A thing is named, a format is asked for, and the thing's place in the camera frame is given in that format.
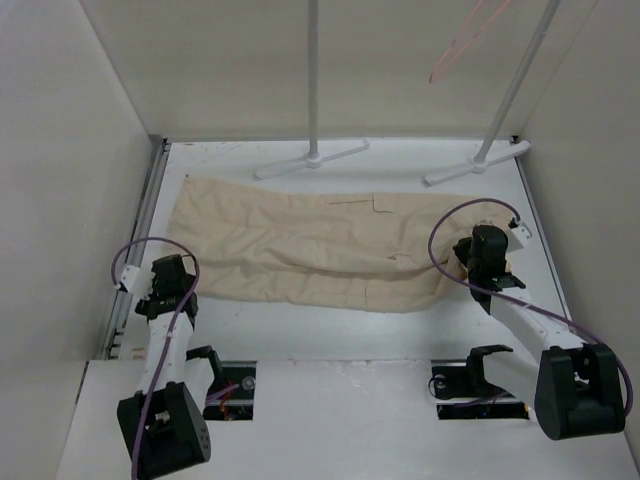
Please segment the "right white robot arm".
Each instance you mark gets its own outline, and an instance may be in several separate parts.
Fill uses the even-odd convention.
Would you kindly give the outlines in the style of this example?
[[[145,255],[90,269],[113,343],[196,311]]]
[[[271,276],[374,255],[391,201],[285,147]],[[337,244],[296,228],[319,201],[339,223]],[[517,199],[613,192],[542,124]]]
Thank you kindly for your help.
[[[626,413],[615,354],[535,311],[525,284],[507,269],[509,241],[502,229],[480,225],[454,247],[474,300],[527,351],[473,349],[463,373],[466,388],[483,396],[499,387],[532,406],[552,440],[621,432]]]

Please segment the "beige trousers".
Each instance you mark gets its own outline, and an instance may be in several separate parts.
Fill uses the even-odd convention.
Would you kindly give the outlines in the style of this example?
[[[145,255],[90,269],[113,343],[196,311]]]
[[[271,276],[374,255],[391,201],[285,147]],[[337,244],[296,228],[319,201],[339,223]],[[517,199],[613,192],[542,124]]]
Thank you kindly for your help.
[[[202,296],[408,313],[465,277],[457,241],[511,217],[459,195],[286,194],[188,177],[167,232],[195,254]]]

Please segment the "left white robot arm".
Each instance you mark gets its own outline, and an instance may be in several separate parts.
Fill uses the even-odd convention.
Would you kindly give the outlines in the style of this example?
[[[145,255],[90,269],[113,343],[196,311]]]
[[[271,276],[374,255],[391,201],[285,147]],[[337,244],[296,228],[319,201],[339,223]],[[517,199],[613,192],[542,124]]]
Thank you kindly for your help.
[[[179,254],[149,269],[127,266],[120,278],[149,328],[139,384],[117,406],[133,479],[158,479],[211,457],[203,410],[206,399],[223,390],[225,376],[211,365],[209,347],[188,349],[198,312],[196,280]]]

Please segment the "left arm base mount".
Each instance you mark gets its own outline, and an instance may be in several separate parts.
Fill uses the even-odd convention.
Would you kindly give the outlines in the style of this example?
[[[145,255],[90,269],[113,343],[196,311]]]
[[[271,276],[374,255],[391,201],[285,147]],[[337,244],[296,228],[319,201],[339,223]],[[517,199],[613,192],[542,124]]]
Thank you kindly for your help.
[[[186,353],[188,365],[200,359],[206,359],[213,372],[213,380],[207,390],[204,419],[251,421],[254,414],[257,363],[221,361],[211,346],[194,348]]]

